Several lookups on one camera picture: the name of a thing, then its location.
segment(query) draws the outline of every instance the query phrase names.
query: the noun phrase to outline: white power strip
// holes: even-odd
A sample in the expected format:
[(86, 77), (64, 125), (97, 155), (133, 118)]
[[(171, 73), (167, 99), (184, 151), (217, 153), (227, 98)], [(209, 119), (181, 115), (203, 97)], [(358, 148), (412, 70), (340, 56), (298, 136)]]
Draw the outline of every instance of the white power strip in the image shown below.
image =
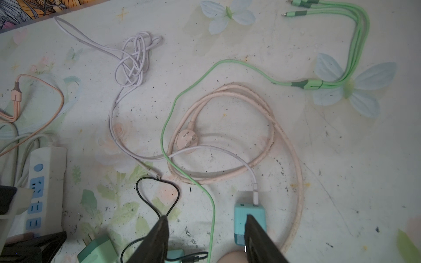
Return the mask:
[(31, 204), (26, 212), (24, 232), (44, 236), (63, 231), (63, 179), (67, 149), (42, 147), (29, 157), (29, 188), (33, 189)]

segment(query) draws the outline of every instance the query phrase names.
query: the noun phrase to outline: wall adapter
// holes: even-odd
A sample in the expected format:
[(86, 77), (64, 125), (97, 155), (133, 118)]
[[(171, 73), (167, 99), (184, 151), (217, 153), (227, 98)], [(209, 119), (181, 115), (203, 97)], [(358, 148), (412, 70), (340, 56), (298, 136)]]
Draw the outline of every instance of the wall adapter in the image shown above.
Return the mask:
[(247, 215), (252, 215), (266, 232), (266, 211), (262, 205), (247, 203), (234, 206), (234, 240), (237, 245), (245, 246), (244, 233)]
[(114, 263), (118, 256), (107, 235), (83, 238), (86, 247), (77, 255), (79, 263)]

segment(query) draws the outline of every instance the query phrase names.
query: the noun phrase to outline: blue switch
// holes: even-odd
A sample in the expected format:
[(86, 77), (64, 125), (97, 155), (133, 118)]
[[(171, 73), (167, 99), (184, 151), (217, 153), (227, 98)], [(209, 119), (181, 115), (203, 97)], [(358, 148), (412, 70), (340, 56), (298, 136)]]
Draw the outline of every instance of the blue switch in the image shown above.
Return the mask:
[(36, 166), (34, 166), (34, 170), (35, 172), (39, 172), (44, 168), (42, 163), (37, 164)]

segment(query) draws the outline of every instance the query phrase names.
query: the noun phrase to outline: black cable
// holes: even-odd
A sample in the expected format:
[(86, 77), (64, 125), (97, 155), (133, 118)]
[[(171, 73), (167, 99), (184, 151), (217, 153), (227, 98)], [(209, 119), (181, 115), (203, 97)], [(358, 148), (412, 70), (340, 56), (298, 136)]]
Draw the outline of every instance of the black cable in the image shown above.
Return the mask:
[(165, 260), (168, 261), (168, 262), (174, 262), (174, 261), (179, 261), (179, 260), (192, 259), (192, 258), (195, 258), (195, 257), (197, 257), (197, 259), (198, 259), (197, 261), (199, 261), (201, 259), (205, 259), (205, 258), (208, 257), (208, 252), (196, 252), (196, 253), (188, 254), (188, 255), (185, 255), (185, 256), (182, 256), (182, 257), (179, 257), (179, 258), (172, 258), (172, 259), (166, 258)]
[[(146, 199), (144, 199), (143, 197), (142, 197), (142, 195), (140, 194), (140, 191), (139, 191), (139, 183), (140, 183), (140, 181), (141, 180), (144, 180), (144, 179), (152, 179), (152, 180), (155, 180), (155, 181), (158, 181), (158, 182), (161, 182), (161, 183), (166, 183), (166, 184), (169, 184), (169, 185), (172, 185), (176, 190), (177, 190), (177, 199), (175, 200), (175, 202), (173, 203), (173, 205), (170, 207), (170, 209), (168, 210), (168, 212), (167, 212), (167, 214), (166, 214), (166, 216), (168, 216), (170, 213), (171, 213), (171, 210), (174, 208), (174, 206), (177, 204), (177, 202), (179, 201), (179, 198), (180, 198), (180, 190), (179, 190), (179, 188), (177, 187), (177, 185), (175, 184), (175, 183), (173, 183), (173, 182), (171, 182), (171, 181), (167, 181), (167, 180), (162, 180), (162, 179), (157, 179), (157, 178), (155, 178), (155, 177), (152, 177), (152, 176), (145, 176), (145, 177), (142, 177), (142, 178), (140, 178), (137, 182), (136, 182), (136, 192), (137, 192), (137, 195), (139, 195), (139, 197), (140, 197), (140, 199), (142, 199), (142, 201), (143, 202), (145, 202), (150, 208), (152, 208), (152, 210), (153, 211), (155, 211), (155, 213), (157, 214), (157, 216), (158, 216), (158, 218), (160, 218), (161, 217), (161, 213), (158, 211), (158, 209), (156, 209), (156, 207), (154, 207), (151, 203), (149, 203)], [(142, 241), (143, 239), (145, 239), (145, 237), (141, 237), (141, 238), (138, 238), (138, 239), (135, 239), (135, 240), (133, 240), (132, 242), (130, 242), (130, 244), (128, 244), (124, 249), (123, 249), (123, 251), (121, 252), (121, 256), (120, 256), (120, 263), (123, 263), (123, 255), (124, 255), (124, 252), (131, 246), (131, 245), (133, 245), (133, 244), (135, 244), (135, 243), (137, 243), (137, 242), (140, 242), (140, 241)], [(179, 257), (179, 258), (174, 258), (174, 259), (169, 259), (169, 258), (166, 258), (165, 260), (166, 261), (168, 261), (168, 262), (174, 262), (174, 261), (179, 261), (179, 260), (185, 260), (186, 262), (196, 262), (196, 261), (199, 261), (199, 260), (201, 260), (201, 259), (205, 259), (205, 258), (207, 258), (208, 257), (208, 252), (196, 252), (196, 253), (192, 253), (192, 254), (189, 254), (189, 255), (185, 255), (185, 256), (182, 256), (182, 257)]]
[(161, 214), (158, 211), (158, 209), (156, 209), (151, 203), (149, 203), (146, 199), (144, 199), (142, 197), (142, 195), (140, 194), (140, 191), (139, 191), (139, 182), (141, 180), (144, 180), (144, 179), (152, 179), (152, 180), (155, 180), (155, 181), (158, 181), (158, 182), (161, 182), (161, 183), (166, 183), (166, 184), (172, 185), (177, 190), (177, 199), (175, 200), (175, 202), (173, 203), (173, 205), (171, 206), (171, 208), (168, 210), (168, 212), (166, 214), (168, 216), (170, 214), (171, 210), (174, 208), (174, 206), (177, 204), (177, 202), (179, 201), (179, 198), (180, 198), (180, 190), (178, 189), (177, 185), (175, 183), (171, 182), (171, 181), (157, 179), (157, 178), (152, 177), (152, 176), (145, 176), (145, 177), (142, 177), (139, 180), (137, 180), (137, 182), (136, 182), (136, 192), (137, 192), (137, 194), (139, 195), (140, 199), (142, 199), (143, 202), (145, 202), (150, 208), (152, 208), (152, 210), (155, 211), (155, 213), (157, 214), (158, 218), (161, 217)]
[(130, 242), (130, 244), (128, 244), (124, 249), (123, 249), (123, 251), (121, 252), (121, 256), (120, 256), (120, 263), (123, 263), (123, 255), (124, 255), (124, 252), (131, 246), (131, 245), (133, 245), (133, 244), (135, 244), (135, 243), (137, 243), (137, 242), (139, 242), (139, 241), (142, 241), (143, 239), (145, 239), (145, 237), (141, 237), (141, 238), (138, 238), (138, 239), (135, 239), (135, 240), (133, 240), (132, 242)]

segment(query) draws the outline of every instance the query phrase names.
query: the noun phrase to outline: green cable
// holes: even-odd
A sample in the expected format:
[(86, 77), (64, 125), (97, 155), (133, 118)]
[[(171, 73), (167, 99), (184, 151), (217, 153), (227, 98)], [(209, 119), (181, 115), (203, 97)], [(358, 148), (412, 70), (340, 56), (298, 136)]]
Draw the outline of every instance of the green cable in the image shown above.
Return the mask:
[[(305, 8), (313, 8), (315, 10), (309, 11), (296, 11), (296, 12), (287, 12), (285, 15), (287, 17), (293, 16), (304, 16), (307, 14), (318, 14), (318, 13), (333, 13), (341, 14), (350, 17), (353, 19), (357, 25), (355, 29), (354, 36), (351, 41), (351, 46), (348, 54), (348, 62), (346, 64), (346, 69), (341, 78), (335, 82), (323, 82), (319, 87), (317, 85), (308, 85), (300, 87), (304, 89), (318, 89), (318, 88), (336, 88), (344, 83), (346, 83), (352, 74), (355, 72), (356, 67), (360, 61), (362, 50), (365, 44), (365, 41), (368, 36), (368, 31), (370, 28), (370, 19), (366, 11), (354, 4), (342, 3), (342, 2), (328, 2), (328, 1), (319, 1), (319, 0), (292, 0), (290, 1), (292, 5), (301, 6)], [(334, 10), (331, 8), (340, 8), (343, 10)]]
[[(337, 82), (324, 82), (324, 81), (321, 81), (321, 80), (305, 80), (305, 81), (301, 81), (301, 82), (281, 82), (281, 81), (274, 80), (273, 78), (269, 77), (267, 74), (265, 74), (260, 69), (256, 68), (255, 66), (252, 66), (250, 64), (247, 64), (243, 61), (239, 61), (239, 60), (235, 60), (235, 59), (220, 60), (220, 61), (216, 62), (195, 83), (193, 83), (190, 87), (188, 87), (184, 91), (180, 92), (176, 96), (176, 98), (174, 99), (174, 102), (171, 106), (170, 113), (169, 113), (169, 115), (168, 115), (168, 117), (167, 117), (167, 119), (164, 123), (164, 126), (162, 128), (161, 137), (160, 137), (161, 151), (162, 151), (163, 156), (167, 160), (167, 162), (170, 163), (182, 175), (184, 175), (186, 178), (188, 178), (192, 183), (197, 185), (209, 197), (209, 199), (211, 201), (211, 204), (212, 204), (212, 224), (211, 224), (211, 229), (210, 229), (210, 240), (209, 240), (209, 251), (208, 251), (209, 254), (208, 254), (208, 261), (207, 261), (208, 263), (210, 263), (210, 261), (211, 261), (213, 234), (214, 234), (214, 230), (215, 230), (215, 217), (216, 217), (215, 202), (213, 201), (213, 198), (212, 198), (211, 194), (203, 186), (201, 186), (198, 182), (196, 182), (193, 178), (191, 178), (191, 176), (189, 176), (181, 168), (179, 168), (176, 164), (174, 164), (172, 162), (172, 160), (168, 157), (168, 155), (167, 155), (167, 153), (165, 152), (165, 149), (164, 149), (165, 129), (166, 129), (167, 124), (168, 124), (168, 122), (169, 122), (169, 120), (170, 120), (170, 118), (171, 118), (171, 116), (174, 112), (174, 108), (175, 108), (175, 105), (177, 103), (177, 100), (182, 95), (187, 93), (189, 90), (194, 88), (197, 84), (199, 84), (215, 67), (217, 67), (218, 65), (223, 64), (223, 63), (241, 64), (243, 66), (246, 66), (246, 67), (256, 71), (257, 73), (259, 73), (260, 75), (262, 75), (263, 77), (268, 79), (270, 82), (272, 82), (274, 84), (277, 84), (277, 85), (282, 85), (282, 86), (298, 86), (298, 87), (301, 87), (301, 88), (304, 88), (304, 89), (318, 89), (318, 88), (336, 88), (336, 87), (341, 86), (343, 83), (345, 83), (351, 77), (351, 75), (354, 73), (355, 68), (357, 67), (357, 65), (360, 61), (362, 49), (364, 47), (365, 41), (366, 41), (367, 36), (368, 36), (368, 31), (369, 31), (369, 28), (370, 28), (370, 20), (369, 20), (368, 14), (361, 7), (359, 7), (357, 5), (349, 4), (349, 3), (326, 2), (326, 1), (318, 1), (318, 0), (308, 0), (308, 1), (309, 2), (312, 1), (312, 4), (309, 4), (308, 7), (315, 8), (316, 10), (287, 12), (286, 16), (289, 16), (288, 13), (291, 14), (290, 16), (302, 16), (302, 15), (307, 15), (307, 14), (330, 13), (330, 14), (340, 14), (340, 15), (350, 17), (351, 19), (353, 19), (357, 23), (356, 30), (355, 30), (355, 33), (354, 33), (354, 37), (351, 41), (351, 47), (350, 47), (350, 50), (349, 50), (347, 67), (346, 67), (346, 70), (345, 70), (343, 76), (340, 78), (339, 81), (337, 81)], [(342, 8), (342, 9), (345, 9), (346, 11), (329, 9), (329, 8)], [(362, 26), (363, 20), (365, 20), (365, 22), (366, 22), (365, 28), (363, 28), (363, 26)]]

